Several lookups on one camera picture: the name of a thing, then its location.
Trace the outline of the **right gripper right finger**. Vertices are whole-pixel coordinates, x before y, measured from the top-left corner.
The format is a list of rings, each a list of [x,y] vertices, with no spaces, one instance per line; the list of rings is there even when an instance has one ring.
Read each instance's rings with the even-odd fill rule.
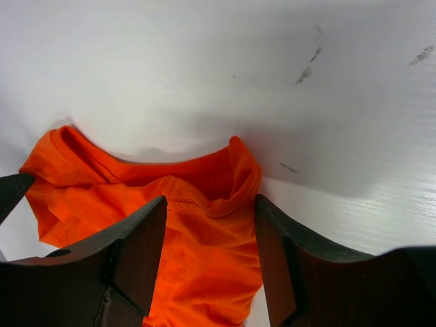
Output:
[[[271,326],[434,326],[435,248],[371,255],[288,217],[263,195],[255,232]]]

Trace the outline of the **orange t shirt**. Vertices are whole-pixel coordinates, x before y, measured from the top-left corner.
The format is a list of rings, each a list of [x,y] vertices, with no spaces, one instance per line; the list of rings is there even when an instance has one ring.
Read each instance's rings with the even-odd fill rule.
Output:
[[[168,202],[153,303],[144,326],[242,326],[262,286],[254,230],[261,168],[238,137],[179,163],[129,163],[64,126],[35,145],[22,173],[43,243],[66,247]]]

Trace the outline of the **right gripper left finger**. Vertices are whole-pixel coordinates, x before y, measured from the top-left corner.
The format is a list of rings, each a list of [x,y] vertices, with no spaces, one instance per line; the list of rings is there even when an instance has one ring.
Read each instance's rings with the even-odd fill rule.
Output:
[[[1,263],[1,325],[141,326],[151,309],[166,207],[159,196],[43,258]]]

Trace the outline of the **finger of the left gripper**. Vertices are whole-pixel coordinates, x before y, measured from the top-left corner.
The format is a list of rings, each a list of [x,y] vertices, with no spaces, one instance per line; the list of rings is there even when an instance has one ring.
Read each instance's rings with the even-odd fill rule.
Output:
[[[35,182],[28,173],[18,173],[0,178],[0,222],[3,223],[26,192]]]

